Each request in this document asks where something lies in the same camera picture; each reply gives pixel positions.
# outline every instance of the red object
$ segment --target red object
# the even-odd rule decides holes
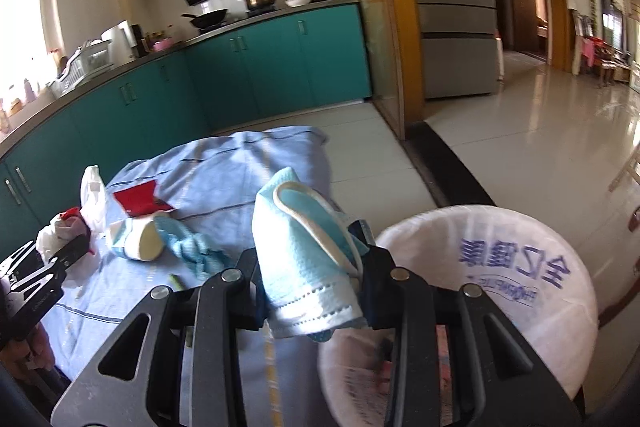
[[[148,216],[148,214],[153,214],[158,210],[174,210],[170,204],[154,196],[155,190],[156,181],[151,180],[142,185],[115,192],[113,197],[118,200],[118,203],[121,204],[129,217]]]

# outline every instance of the frying pan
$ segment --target frying pan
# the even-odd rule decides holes
[[[181,17],[191,19],[191,24],[193,24],[199,30],[204,30],[211,26],[215,26],[216,24],[220,24],[224,20],[225,15],[226,9],[205,13],[204,15],[199,15],[197,17],[195,15],[191,15],[190,13],[183,13]]]

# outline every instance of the screw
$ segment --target screw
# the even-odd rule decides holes
[[[169,295],[168,286],[156,286],[151,290],[152,299],[164,299],[167,295]]]
[[[409,272],[404,268],[394,268],[391,270],[391,279],[394,281],[406,281],[409,279]]]
[[[238,268],[229,268],[222,272],[222,280],[224,282],[235,282],[242,277],[242,272]]]
[[[462,286],[462,291],[467,297],[471,297],[472,299],[482,295],[482,288],[477,284],[465,284]]]

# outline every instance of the tile floor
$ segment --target tile floor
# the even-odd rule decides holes
[[[328,135],[325,150],[332,168],[332,196],[346,213],[366,219],[374,235],[436,208],[417,171],[370,103],[308,112],[247,129],[286,125],[313,125]]]
[[[597,89],[521,54],[506,54],[500,92],[426,103],[425,119],[499,206],[559,232],[589,269],[598,307],[635,279],[640,233],[626,229],[640,204],[628,177],[607,190],[640,142],[640,94]],[[612,389],[640,343],[640,299],[601,332],[585,383],[588,408]]]

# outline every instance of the dish rack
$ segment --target dish rack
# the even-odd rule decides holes
[[[69,59],[62,76],[51,84],[56,98],[74,89],[83,81],[108,71],[113,66],[109,52],[110,40],[86,42]]]

